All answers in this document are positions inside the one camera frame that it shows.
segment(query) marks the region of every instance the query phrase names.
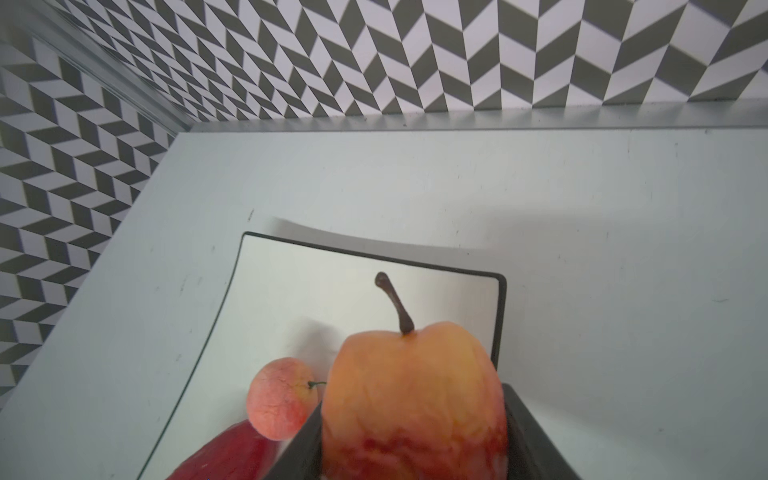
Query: dark red fruit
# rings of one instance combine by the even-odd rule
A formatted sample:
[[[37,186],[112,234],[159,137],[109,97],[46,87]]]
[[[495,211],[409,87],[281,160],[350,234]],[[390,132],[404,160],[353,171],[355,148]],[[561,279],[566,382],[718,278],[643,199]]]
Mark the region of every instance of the dark red fruit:
[[[179,465],[168,480],[259,480],[272,468],[277,442],[246,420],[221,432]]]

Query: artificial peach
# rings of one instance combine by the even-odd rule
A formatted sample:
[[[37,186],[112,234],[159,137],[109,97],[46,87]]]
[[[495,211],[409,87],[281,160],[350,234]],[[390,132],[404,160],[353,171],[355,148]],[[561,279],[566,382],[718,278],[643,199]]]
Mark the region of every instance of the artificial peach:
[[[317,407],[312,370],[286,357],[267,363],[253,377],[246,399],[251,425],[270,440],[286,440],[299,432]]]
[[[346,339],[323,398],[329,480],[506,478],[507,423],[498,374],[455,323],[414,330],[389,278],[400,333]]]

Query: black and white pattern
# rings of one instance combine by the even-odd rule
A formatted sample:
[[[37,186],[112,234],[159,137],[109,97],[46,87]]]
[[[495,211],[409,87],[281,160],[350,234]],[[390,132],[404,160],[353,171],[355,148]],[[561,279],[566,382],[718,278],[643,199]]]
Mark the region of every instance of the black and white pattern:
[[[0,38],[0,408],[173,138],[21,31]]]
[[[768,98],[768,0],[49,0],[200,121]]]

